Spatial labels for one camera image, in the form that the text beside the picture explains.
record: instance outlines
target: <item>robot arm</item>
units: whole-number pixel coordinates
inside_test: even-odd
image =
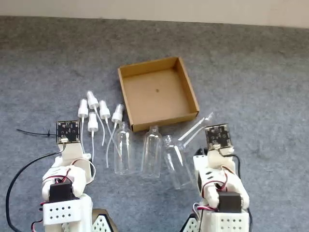
[[[197,186],[202,200],[194,204],[194,218],[191,216],[187,220],[181,232],[191,229],[194,223],[196,223],[194,227],[196,230],[192,230],[193,232],[232,231],[234,229],[251,232],[249,195],[241,179],[235,174],[236,168],[232,159],[235,156],[233,155],[234,148],[227,125],[202,125],[202,129],[199,128],[188,141],[191,141],[203,129],[207,138],[206,153],[197,153],[193,157]]]
[[[92,232],[92,201],[84,189],[95,168],[79,142],[78,121],[57,122],[57,141],[62,155],[42,178],[45,232],[61,232],[63,226],[72,232]]]

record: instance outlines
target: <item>clear plastic bottle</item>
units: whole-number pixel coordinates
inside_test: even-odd
[[[145,178],[159,178],[161,168],[162,135],[158,126],[150,127],[144,136],[144,151],[141,162],[141,175]]]
[[[181,189],[191,184],[193,182],[192,174],[187,165],[182,144],[174,143],[170,135],[164,137],[163,143],[164,160],[175,189]]]
[[[135,171],[132,136],[133,132],[125,122],[122,122],[120,128],[115,132],[114,171],[116,174],[129,175]]]

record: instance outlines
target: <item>white spray nozzle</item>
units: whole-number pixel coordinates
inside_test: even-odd
[[[98,108],[98,100],[93,95],[92,91],[87,92],[87,98],[88,98],[88,105],[90,109]]]
[[[97,115],[96,115],[95,112],[89,113],[88,131],[89,132],[97,132],[98,131],[98,121],[97,121]]]
[[[88,117],[88,106],[87,106],[87,100],[85,98],[81,99],[79,103],[79,108],[78,108],[78,117]]]
[[[110,110],[107,108],[106,102],[101,100],[99,102],[100,105],[100,117],[102,119],[107,119],[111,117],[111,113]]]
[[[117,123],[117,124],[121,123],[123,111],[124,111],[124,105],[118,104],[116,106],[115,112],[112,115],[112,122]]]

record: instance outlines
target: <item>circuit board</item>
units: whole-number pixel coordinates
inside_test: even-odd
[[[205,132],[209,151],[232,147],[227,124],[206,127]]]
[[[67,138],[68,143],[78,143],[80,140],[79,121],[58,121],[56,125],[57,143],[61,143],[62,138]]]

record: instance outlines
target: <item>open cardboard box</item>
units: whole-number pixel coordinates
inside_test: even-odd
[[[170,57],[118,69],[134,132],[193,120],[199,112],[183,60]]]

